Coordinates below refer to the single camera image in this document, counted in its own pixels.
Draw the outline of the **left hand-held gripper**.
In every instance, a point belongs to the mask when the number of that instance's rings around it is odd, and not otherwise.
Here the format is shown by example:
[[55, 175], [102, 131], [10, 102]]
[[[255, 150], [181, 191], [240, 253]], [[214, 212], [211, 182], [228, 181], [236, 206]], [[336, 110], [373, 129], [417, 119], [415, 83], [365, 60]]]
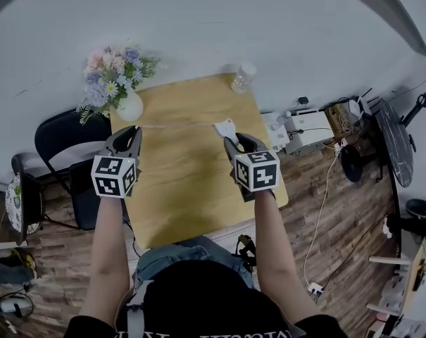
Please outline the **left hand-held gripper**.
[[141, 144], [142, 129], [135, 125], [118, 130], [105, 141], [104, 148], [94, 157], [91, 170], [98, 196], [123, 199], [132, 195], [141, 173], [138, 168]]

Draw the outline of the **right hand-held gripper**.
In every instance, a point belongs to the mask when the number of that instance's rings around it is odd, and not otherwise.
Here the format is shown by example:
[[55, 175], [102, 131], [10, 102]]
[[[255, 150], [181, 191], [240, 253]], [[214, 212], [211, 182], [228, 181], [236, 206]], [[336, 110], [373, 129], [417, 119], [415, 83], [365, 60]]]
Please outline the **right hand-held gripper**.
[[232, 163], [234, 181], [239, 185], [244, 202], [249, 202], [255, 199], [256, 192], [272, 191], [279, 186], [280, 160], [256, 137], [240, 132], [236, 136], [245, 154], [229, 137], [223, 139], [223, 144]]

